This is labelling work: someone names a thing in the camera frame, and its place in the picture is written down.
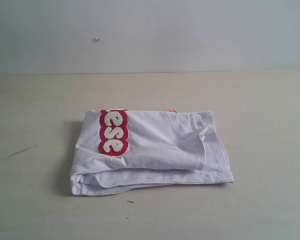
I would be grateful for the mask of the white t-shirt red Chinese patch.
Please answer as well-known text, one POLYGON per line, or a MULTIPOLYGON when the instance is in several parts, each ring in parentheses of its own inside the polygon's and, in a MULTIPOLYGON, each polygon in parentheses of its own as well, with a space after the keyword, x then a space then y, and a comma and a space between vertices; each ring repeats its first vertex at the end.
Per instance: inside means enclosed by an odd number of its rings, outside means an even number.
POLYGON ((89 197, 233 181, 211 111, 89 110, 70 170, 72 194, 89 197))

